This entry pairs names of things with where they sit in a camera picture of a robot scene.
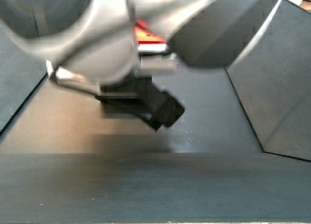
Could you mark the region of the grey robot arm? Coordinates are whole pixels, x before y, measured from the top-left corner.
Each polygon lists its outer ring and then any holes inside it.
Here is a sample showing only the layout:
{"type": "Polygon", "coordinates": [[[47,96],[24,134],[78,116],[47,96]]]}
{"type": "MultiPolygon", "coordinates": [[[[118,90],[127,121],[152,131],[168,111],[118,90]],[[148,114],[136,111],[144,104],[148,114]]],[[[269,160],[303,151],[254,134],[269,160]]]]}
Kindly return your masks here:
{"type": "Polygon", "coordinates": [[[0,0],[0,26],[59,85],[112,85],[139,70],[144,21],[193,67],[230,66],[281,0],[0,0]]]}

